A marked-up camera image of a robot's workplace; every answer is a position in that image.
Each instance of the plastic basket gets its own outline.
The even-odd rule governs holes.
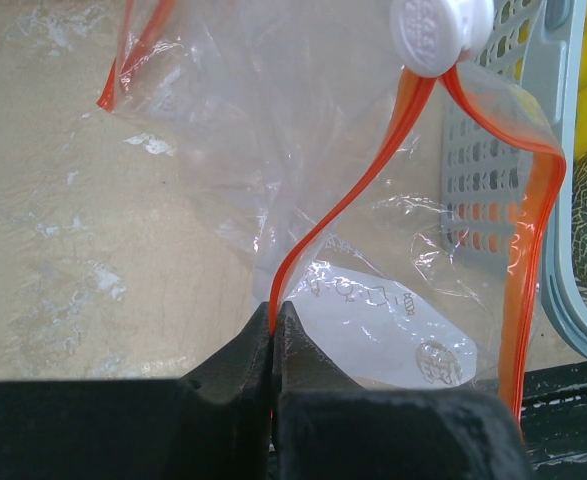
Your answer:
[[[540,292],[564,340],[587,357],[587,288],[571,261],[571,199],[577,85],[586,1],[496,0],[493,33],[476,61],[536,96],[567,154],[567,178],[546,233]],[[508,262],[514,202],[528,177],[526,155],[480,129],[451,102],[442,140],[442,241],[494,271]],[[495,212],[499,212],[499,221]]]

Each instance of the circular logo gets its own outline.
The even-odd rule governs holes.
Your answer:
[[[454,387],[462,381],[462,365],[441,343],[429,340],[415,351],[417,367],[429,383],[440,381]]]

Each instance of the transparent plastic bag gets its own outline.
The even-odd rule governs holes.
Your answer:
[[[177,139],[188,195],[254,263],[272,332],[288,296],[312,338],[363,382],[443,388],[497,368],[519,415],[562,152],[535,99],[503,78],[469,62],[439,85],[403,69],[389,8],[129,0],[99,104]],[[494,208],[490,191],[469,212],[442,204],[446,95],[523,150],[526,187],[506,204]],[[506,226],[470,234],[480,220]],[[508,267],[470,263],[467,248],[501,253]]]

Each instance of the white round cap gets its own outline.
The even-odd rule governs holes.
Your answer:
[[[393,0],[391,35],[408,69],[438,77],[482,51],[494,14],[493,0]]]

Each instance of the white label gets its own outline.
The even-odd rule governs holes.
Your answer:
[[[397,282],[314,262],[287,300],[306,333],[351,377],[434,389],[475,376],[475,343]]]

